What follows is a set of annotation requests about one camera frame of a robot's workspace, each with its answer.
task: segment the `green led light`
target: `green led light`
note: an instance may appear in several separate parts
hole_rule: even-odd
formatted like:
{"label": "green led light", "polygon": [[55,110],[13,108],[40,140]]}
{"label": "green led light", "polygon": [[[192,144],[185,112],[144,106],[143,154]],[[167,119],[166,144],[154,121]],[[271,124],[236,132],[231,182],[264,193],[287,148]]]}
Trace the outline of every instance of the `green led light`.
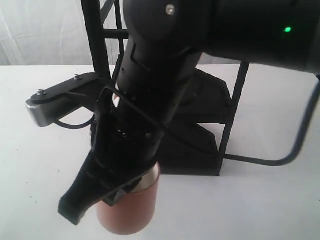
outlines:
{"label": "green led light", "polygon": [[285,32],[285,33],[290,33],[291,30],[292,30],[292,28],[291,28],[290,26],[288,26],[288,27],[286,27],[286,28],[284,29],[284,32]]}

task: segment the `bolt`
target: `bolt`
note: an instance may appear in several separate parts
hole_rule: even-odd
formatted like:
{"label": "bolt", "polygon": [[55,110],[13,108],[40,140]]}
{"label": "bolt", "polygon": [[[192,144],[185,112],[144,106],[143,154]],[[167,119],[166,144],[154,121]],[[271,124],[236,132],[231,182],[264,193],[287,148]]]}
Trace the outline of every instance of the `bolt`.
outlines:
{"label": "bolt", "polygon": [[38,89],[37,95],[38,95],[38,96],[44,96],[44,95],[46,95],[46,92],[45,92],[45,90],[43,90],[43,89]]}
{"label": "bolt", "polygon": [[82,78],[78,74],[75,74],[73,79],[78,81],[78,80],[81,80]]}
{"label": "bolt", "polygon": [[168,14],[169,16],[175,15],[175,11],[176,11],[175,6],[172,5],[172,4],[168,4],[168,5],[166,6],[166,8],[165,8],[165,12],[166,12],[166,14]]}
{"label": "bolt", "polygon": [[150,139],[152,137],[152,134],[151,133],[147,133],[146,135],[145,135],[145,138],[146,139]]}

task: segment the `orange cup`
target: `orange cup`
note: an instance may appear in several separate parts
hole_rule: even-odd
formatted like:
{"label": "orange cup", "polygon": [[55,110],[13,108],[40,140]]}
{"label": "orange cup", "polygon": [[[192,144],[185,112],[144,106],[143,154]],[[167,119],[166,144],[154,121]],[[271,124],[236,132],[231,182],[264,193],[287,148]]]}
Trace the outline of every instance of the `orange cup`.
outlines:
{"label": "orange cup", "polygon": [[152,220],[158,192],[160,166],[157,163],[142,177],[138,186],[114,205],[97,203],[101,225],[117,235],[131,235],[144,229]]}

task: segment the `metal stand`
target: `metal stand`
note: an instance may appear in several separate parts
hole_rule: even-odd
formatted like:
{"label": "metal stand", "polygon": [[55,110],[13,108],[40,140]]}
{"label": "metal stand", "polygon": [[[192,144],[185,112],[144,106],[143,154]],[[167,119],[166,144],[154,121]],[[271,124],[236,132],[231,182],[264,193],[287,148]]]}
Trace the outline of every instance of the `metal stand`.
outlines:
{"label": "metal stand", "polygon": [[[119,59],[122,59],[125,52],[124,39],[129,38],[128,31],[122,29],[120,2],[107,0],[102,8],[99,0],[81,0],[81,4],[94,71],[110,78],[105,39],[118,39]],[[103,23],[113,5],[117,29],[104,29]],[[170,128],[189,142],[202,146],[213,154],[205,155],[165,136],[156,156],[163,174],[220,175],[249,65],[246,62],[241,63],[232,99],[223,80],[200,70],[195,71]],[[225,124],[219,150],[215,136],[197,123]]]}

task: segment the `robotic arm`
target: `robotic arm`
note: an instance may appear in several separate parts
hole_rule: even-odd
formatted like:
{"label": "robotic arm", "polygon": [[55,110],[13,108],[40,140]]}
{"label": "robotic arm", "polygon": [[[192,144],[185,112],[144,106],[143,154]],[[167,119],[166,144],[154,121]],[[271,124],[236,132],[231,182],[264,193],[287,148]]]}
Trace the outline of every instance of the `robotic arm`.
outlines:
{"label": "robotic arm", "polygon": [[202,53],[320,73],[318,0],[124,0],[123,10],[130,38],[112,79],[87,73],[27,101],[41,127],[79,105],[94,112],[91,151],[59,204],[75,225],[156,164]]}

